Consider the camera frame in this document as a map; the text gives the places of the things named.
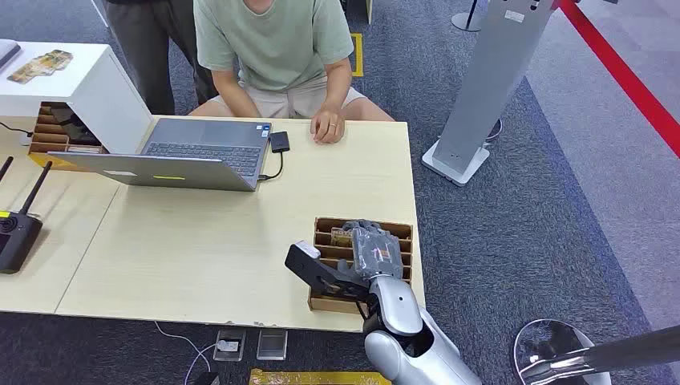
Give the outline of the person's left hand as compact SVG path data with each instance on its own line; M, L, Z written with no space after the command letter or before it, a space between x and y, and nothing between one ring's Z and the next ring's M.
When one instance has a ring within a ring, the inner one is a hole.
M344 118L336 107L322 107L311 120L310 135L316 143L336 144L344 133Z

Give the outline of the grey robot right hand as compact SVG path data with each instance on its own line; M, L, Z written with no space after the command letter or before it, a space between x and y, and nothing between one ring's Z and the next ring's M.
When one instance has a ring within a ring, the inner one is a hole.
M340 272L365 281L383 275L402 278L403 262L396 236L379 223L367 220L348 221L342 229L351 235L353 264L339 261Z

